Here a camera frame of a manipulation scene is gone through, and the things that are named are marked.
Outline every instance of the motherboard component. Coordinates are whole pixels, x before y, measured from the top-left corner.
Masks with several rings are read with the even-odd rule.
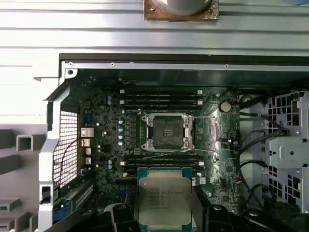
[[[104,210],[111,203],[133,204],[134,194],[119,193],[139,186],[139,170],[189,169],[190,177],[183,177],[192,177],[190,186],[200,186],[212,203],[237,214],[238,202],[231,194],[237,181],[233,142],[239,141],[238,98],[237,91],[215,87],[127,85],[94,89],[87,100],[90,104],[81,104],[80,108],[80,115],[87,118],[87,123],[92,122],[81,125],[93,130],[93,137],[81,140],[81,144],[91,140],[91,156],[85,154],[86,148],[80,154],[83,159],[91,157],[91,165],[87,166],[91,169],[86,171],[96,178],[94,207]],[[168,192],[171,184],[165,177],[160,186]],[[238,199],[238,188],[234,196]],[[151,223],[161,221],[151,221],[156,218],[147,215],[146,205],[141,205],[141,220],[146,226],[143,230],[149,231]],[[177,216],[179,220],[173,221],[167,231],[181,231],[181,226],[182,231],[191,231],[185,229],[187,221],[181,218],[184,216]]]
[[[138,220],[143,231],[191,227],[191,180],[183,175],[181,169],[139,170]]]
[[[146,143],[141,148],[152,152],[188,151],[194,148],[191,131],[194,117],[179,113],[152,113],[141,117],[146,123]]]

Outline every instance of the white surface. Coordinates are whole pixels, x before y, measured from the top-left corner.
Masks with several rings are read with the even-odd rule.
[[[32,78],[31,67],[1,66],[0,122],[46,124],[46,97],[57,87],[57,79]]]

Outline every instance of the chip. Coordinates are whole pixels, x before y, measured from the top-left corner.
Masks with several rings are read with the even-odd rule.
[[[223,202],[228,202],[230,200],[229,196],[223,196],[222,201]]]
[[[226,167],[226,171],[229,172],[229,173],[232,172],[233,171],[233,167],[232,166],[227,166]]]

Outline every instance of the ventilation grille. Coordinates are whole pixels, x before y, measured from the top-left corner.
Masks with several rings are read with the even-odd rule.
[[[60,187],[63,187],[77,176],[77,126],[76,113],[61,111],[60,139],[54,150],[53,172],[54,183],[60,184]]]
[[[89,197],[89,195],[93,191],[93,185],[91,185],[86,192],[83,193],[83,195],[77,199],[76,201],[76,209]]]
[[[291,95],[272,98],[268,105],[268,116],[283,126],[299,126],[299,108],[297,100]],[[268,133],[275,132],[272,124],[268,124]]]
[[[277,168],[269,167],[269,176],[277,177]],[[277,178],[269,177],[269,188],[278,197],[282,198],[282,187],[283,184]]]
[[[285,186],[285,199],[289,199],[289,197],[296,197],[298,199],[300,199],[300,179],[295,177],[295,176],[291,176],[288,174],[288,186]]]

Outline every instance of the black cable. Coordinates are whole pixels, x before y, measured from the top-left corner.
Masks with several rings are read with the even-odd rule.
[[[279,135],[282,135],[284,133],[284,131],[282,130],[278,130],[278,131],[275,131],[275,132],[272,132],[272,133],[269,133],[269,134],[266,134],[258,139],[255,139],[253,141],[251,141],[250,143],[246,144],[243,148],[241,148],[239,150],[239,153],[238,155],[240,156],[242,153],[244,153],[246,150],[248,150],[250,147],[260,143],[261,141],[263,140],[266,140],[266,139],[271,139],[271,138],[274,138],[274,137],[277,137]]]
[[[261,161],[261,160],[249,160],[249,161],[243,162],[240,165],[240,167],[242,168],[243,166],[245,166],[245,165],[247,165],[249,163],[256,163],[256,164],[262,166],[263,168],[268,168],[268,165],[264,161]]]
[[[283,131],[282,130],[278,130],[276,132],[273,132],[273,133],[270,133],[270,134],[266,134],[258,139],[255,139],[253,141],[251,141],[250,143],[248,143],[247,145],[245,145],[245,147],[243,147],[241,150],[238,151],[238,154],[237,154],[237,157],[236,157],[236,161],[235,161],[235,166],[236,166],[236,169],[238,170],[239,172],[239,176],[242,180],[242,183],[243,185],[246,187],[246,189],[248,190],[248,192],[252,195],[252,197],[254,198],[254,200],[256,201],[256,203],[258,204],[258,206],[260,208],[263,209],[263,205],[262,203],[259,201],[258,197],[254,194],[254,192],[252,192],[251,188],[249,187],[247,181],[245,180],[244,176],[243,176],[243,173],[241,171],[241,167],[240,167],[240,156],[242,153],[244,153],[246,150],[248,150],[250,147],[258,144],[259,142],[263,141],[263,140],[266,140],[266,139],[270,139],[270,138],[273,138],[273,137],[277,137],[279,135],[283,134]]]
[[[263,133],[263,135],[266,134],[265,130],[255,130],[255,131],[253,130],[253,131],[251,131],[249,134],[247,134],[247,135],[243,138],[243,140],[242,140],[241,143],[240,143],[240,146],[242,146],[243,143],[246,141],[246,139],[249,138],[249,136],[252,135],[252,134],[254,134],[254,133]]]
[[[259,187],[264,187],[264,188],[267,189],[267,191],[270,193],[270,195],[271,195],[272,198],[276,198],[275,194],[270,190],[270,188],[269,188],[267,185],[264,185],[264,184],[257,184],[257,185],[254,185],[254,186],[252,187],[251,191],[252,191],[253,193],[255,193],[255,191],[256,191]],[[249,194],[248,199],[245,200],[244,204],[249,203],[250,200],[251,200],[251,198],[252,198],[252,195]]]
[[[239,105],[240,110],[246,109],[246,108],[250,108],[251,106],[254,106],[255,104],[258,104],[259,102],[262,101],[266,101],[268,98],[274,97],[274,96],[279,96],[279,95],[283,95],[283,94],[288,94],[291,92],[291,88],[286,89],[286,90],[281,90],[278,92],[274,92],[273,94],[264,94],[261,96],[258,96],[256,98],[253,98],[252,100],[246,101],[244,103],[241,103]]]
[[[285,128],[278,124],[277,122],[271,120],[269,117],[267,117],[266,115],[262,115],[262,114],[250,114],[250,113],[245,113],[245,112],[240,112],[239,113],[240,115],[242,116],[249,116],[249,117],[259,117],[259,118],[262,118],[262,119],[265,119],[267,120],[269,123],[271,123],[273,126],[277,127],[278,129],[282,129],[282,130],[285,130]]]

